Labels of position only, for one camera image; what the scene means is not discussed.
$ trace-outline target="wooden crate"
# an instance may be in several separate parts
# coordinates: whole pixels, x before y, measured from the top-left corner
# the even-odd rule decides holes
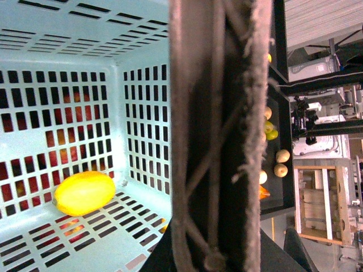
[[[313,173],[313,180],[305,182],[304,171],[307,176]],[[343,167],[296,166],[294,177],[296,230],[300,237],[352,245]]]

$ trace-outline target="yellow fruit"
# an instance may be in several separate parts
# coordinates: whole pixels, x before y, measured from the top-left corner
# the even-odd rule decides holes
[[[277,163],[286,163],[290,159],[290,152],[286,149],[281,149],[276,153]]]
[[[259,189],[259,193],[260,193],[260,200],[269,197],[271,194],[268,190],[266,190],[265,188],[263,188],[260,185],[260,189]]]
[[[270,121],[266,121],[265,122],[265,133],[270,133],[273,130],[273,123],[271,123]]]
[[[270,133],[266,133],[266,139],[269,141],[275,140],[278,137],[278,131],[273,129]]]
[[[56,207],[63,213],[82,216],[106,205],[115,193],[115,184],[109,176],[87,171],[66,178],[54,198]]]
[[[283,165],[282,163],[279,163],[274,167],[273,171],[276,176],[284,177],[288,174],[289,170],[285,165]]]
[[[162,223],[166,222],[166,219],[165,219],[165,218],[162,218],[162,219],[161,219],[161,222],[162,222]],[[159,231],[160,231],[160,233],[165,233],[167,228],[168,228],[168,224],[166,224],[164,227],[162,227],[162,228],[159,230]]]
[[[267,181],[267,173],[263,170],[260,171],[260,185]]]
[[[265,113],[264,113],[266,120],[269,120],[272,115],[272,110],[270,107],[265,107]]]

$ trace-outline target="dark tray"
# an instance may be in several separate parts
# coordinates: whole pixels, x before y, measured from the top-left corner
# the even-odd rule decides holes
[[[269,87],[267,106],[272,110],[269,121],[277,127],[278,138],[268,141],[265,160],[262,163],[262,169],[267,173],[267,181],[263,187],[270,191],[271,196],[261,200],[261,220],[295,209],[289,101],[282,93]],[[277,177],[273,173],[273,168],[277,164],[275,161],[276,152],[280,149],[286,149],[291,154],[290,159],[284,163],[289,172],[283,178]]]

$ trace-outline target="crate floor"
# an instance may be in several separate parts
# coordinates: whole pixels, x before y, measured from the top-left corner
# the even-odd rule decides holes
[[[0,224],[0,271],[138,271],[170,220],[170,202],[144,191],[129,184],[80,217],[51,203],[10,216]]]

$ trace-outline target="crate wall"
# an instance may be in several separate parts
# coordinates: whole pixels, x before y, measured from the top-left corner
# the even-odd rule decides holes
[[[171,217],[166,3],[0,8],[0,271],[138,271]],[[116,196],[65,216],[56,187],[92,169]]]

